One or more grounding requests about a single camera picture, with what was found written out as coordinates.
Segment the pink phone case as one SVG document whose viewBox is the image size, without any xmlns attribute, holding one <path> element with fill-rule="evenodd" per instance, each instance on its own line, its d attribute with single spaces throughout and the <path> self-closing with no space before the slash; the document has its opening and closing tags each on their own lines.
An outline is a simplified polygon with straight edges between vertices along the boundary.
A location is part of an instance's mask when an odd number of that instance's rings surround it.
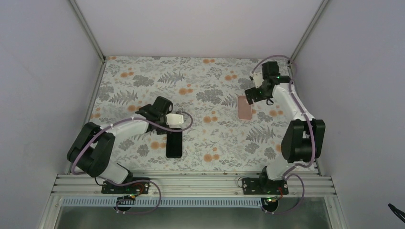
<svg viewBox="0 0 405 229">
<path fill-rule="evenodd" d="M 252 119 L 252 107 L 245 96 L 238 96 L 237 116 L 240 120 L 248 121 Z"/>
</svg>

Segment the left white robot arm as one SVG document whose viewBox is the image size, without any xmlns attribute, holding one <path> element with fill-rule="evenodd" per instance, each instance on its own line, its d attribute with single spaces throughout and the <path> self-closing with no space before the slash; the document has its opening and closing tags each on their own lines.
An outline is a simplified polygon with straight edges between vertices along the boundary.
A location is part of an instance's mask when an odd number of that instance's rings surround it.
<svg viewBox="0 0 405 229">
<path fill-rule="evenodd" d="M 130 118 L 107 125 L 86 123 L 67 153 L 71 162 L 71 173 L 100 177 L 114 183 L 120 193 L 133 187 L 133 175 L 124 166 L 112 160 L 112 152 L 131 137 L 156 131 L 157 134 L 171 132 L 170 126 L 182 125 L 184 117 L 175 113 L 173 103 L 157 97 L 153 104 L 141 107 Z"/>
</svg>

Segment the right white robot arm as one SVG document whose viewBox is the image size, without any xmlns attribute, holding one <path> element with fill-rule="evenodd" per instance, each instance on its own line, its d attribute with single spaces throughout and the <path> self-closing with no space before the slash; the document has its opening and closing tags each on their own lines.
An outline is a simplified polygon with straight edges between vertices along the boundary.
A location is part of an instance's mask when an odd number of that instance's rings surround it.
<svg viewBox="0 0 405 229">
<path fill-rule="evenodd" d="M 254 87 L 245 90 L 247 103 L 272 104 L 276 100 L 290 120 L 281 142 L 282 159 L 266 166 L 258 182 L 262 193 L 271 194 L 277 188 L 277 181 L 287 180 L 288 174 L 297 167 L 310 168 L 319 158 L 326 125 L 305 108 L 292 78 L 279 72 L 276 61 L 262 60 L 257 67 L 261 67 L 261 72 L 252 70 L 250 75 Z"/>
</svg>

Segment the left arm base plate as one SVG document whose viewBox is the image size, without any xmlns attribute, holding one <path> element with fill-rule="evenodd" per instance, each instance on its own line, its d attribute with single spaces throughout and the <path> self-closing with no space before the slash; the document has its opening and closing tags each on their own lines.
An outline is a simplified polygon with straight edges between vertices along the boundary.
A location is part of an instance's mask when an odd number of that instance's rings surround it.
<svg viewBox="0 0 405 229">
<path fill-rule="evenodd" d="M 102 194 L 122 194 L 122 195 L 139 195 L 148 194 L 150 178 L 148 177 L 134 177 L 133 181 L 136 181 L 126 186 L 116 186 L 107 181 L 103 182 L 101 189 Z"/>
</svg>

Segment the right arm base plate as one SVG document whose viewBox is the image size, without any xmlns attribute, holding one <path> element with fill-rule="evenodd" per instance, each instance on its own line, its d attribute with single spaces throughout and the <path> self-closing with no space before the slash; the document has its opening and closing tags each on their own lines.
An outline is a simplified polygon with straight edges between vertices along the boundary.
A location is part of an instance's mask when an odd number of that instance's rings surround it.
<svg viewBox="0 0 405 229">
<path fill-rule="evenodd" d="M 287 195 L 288 185 L 285 180 L 269 180 L 266 178 L 242 178 L 244 195 Z"/>
</svg>

